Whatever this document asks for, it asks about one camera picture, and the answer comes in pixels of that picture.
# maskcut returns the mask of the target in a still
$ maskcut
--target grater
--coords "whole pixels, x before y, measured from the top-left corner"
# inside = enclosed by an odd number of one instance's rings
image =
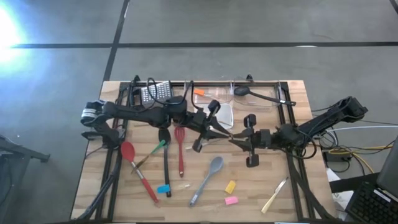
[[[156,89],[157,89],[156,100],[160,102],[165,102],[166,100],[170,99],[173,96],[170,81],[156,84]],[[149,91],[152,94],[152,96],[155,97],[156,92],[155,92],[155,87],[153,85],[149,86]],[[150,97],[147,87],[141,88],[141,104],[143,106],[150,106],[153,104],[153,102],[154,99]]]

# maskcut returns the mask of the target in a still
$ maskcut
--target spoon handle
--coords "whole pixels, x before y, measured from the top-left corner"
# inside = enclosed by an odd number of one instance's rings
[[[253,96],[256,96],[258,98],[261,98],[261,99],[264,99],[264,100],[268,100],[268,101],[271,101],[271,102],[275,102],[275,103],[282,103],[282,104],[290,105],[290,106],[295,106],[296,105],[296,102],[291,102],[291,101],[287,101],[287,100],[279,100],[279,99],[275,99],[275,98],[272,98],[272,97],[269,97],[269,96],[263,96],[263,95],[260,95],[260,94],[257,94],[257,93],[253,93],[253,92],[250,92],[250,94],[252,94]]]
[[[206,178],[203,180],[203,182],[201,183],[201,185],[199,186],[199,189],[195,192],[195,194],[193,195],[190,203],[189,203],[189,207],[192,207],[196,204],[198,197],[203,193],[203,189],[205,188],[205,185],[208,181],[208,179],[210,178],[210,174],[208,174],[206,176]]]
[[[169,164],[167,162],[168,152],[169,152],[169,145],[167,144],[164,146],[164,182],[166,185],[168,184],[170,186],[170,191],[166,192],[166,197],[171,197],[172,191],[171,191],[170,177],[169,177]]]

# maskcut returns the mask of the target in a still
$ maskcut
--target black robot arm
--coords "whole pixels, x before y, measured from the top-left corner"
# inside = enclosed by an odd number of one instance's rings
[[[200,152],[203,139],[229,138],[229,132],[217,122],[215,114],[221,105],[216,100],[208,105],[209,114],[206,114],[203,108],[199,108],[195,113],[187,111],[187,101],[183,96],[175,96],[166,103],[162,107],[144,109],[142,106],[122,106],[97,100],[86,104],[80,122],[84,126],[94,128],[96,135],[102,136],[103,143],[110,148],[120,145],[121,135],[119,130],[111,129],[106,123],[111,118],[141,121],[155,128],[168,128],[173,121],[179,126],[200,133],[192,147],[196,152]],[[211,126],[221,133],[210,130]]]
[[[256,115],[249,114],[244,119],[246,129],[239,134],[234,134],[234,139],[229,141],[243,151],[249,152],[246,165],[254,167],[259,164],[259,157],[254,152],[255,148],[283,149],[287,152],[295,151],[297,154],[301,154],[301,150],[312,141],[315,135],[321,134],[340,121],[348,123],[358,121],[364,117],[366,112],[368,112],[366,107],[363,107],[356,98],[349,96],[335,103],[325,113],[300,126],[283,124],[272,134],[269,129],[254,131]],[[236,140],[235,138],[245,138],[245,140]]]

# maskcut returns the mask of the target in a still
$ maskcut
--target gray floor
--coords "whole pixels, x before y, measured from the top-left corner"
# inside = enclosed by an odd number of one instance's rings
[[[111,43],[123,0],[0,3],[20,44]],[[387,0],[134,0],[121,42],[398,41]],[[12,32],[2,34],[9,41]],[[68,220],[87,142],[81,110],[98,98],[110,49],[0,49],[0,133],[50,153],[32,161],[8,223]],[[111,80],[302,79],[313,109],[353,95],[366,119],[396,123],[398,47],[119,49]],[[338,127],[372,125],[340,124]],[[341,144],[376,146],[395,129],[338,132]],[[364,157],[379,171],[387,152]],[[344,165],[331,164],[335,169]],[[340,177],[361,175],[357,163]]]

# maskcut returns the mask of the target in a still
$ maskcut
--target yellow block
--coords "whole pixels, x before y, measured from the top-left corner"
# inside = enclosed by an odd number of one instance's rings
[[[229,194],[232,194],[232,191],[234,191],[235,186],[236,186],[235,181],[231,180],[231,181],[229,182],[229,184],[226,186],[225,191],[226,191],[227,193],[229,193]]]

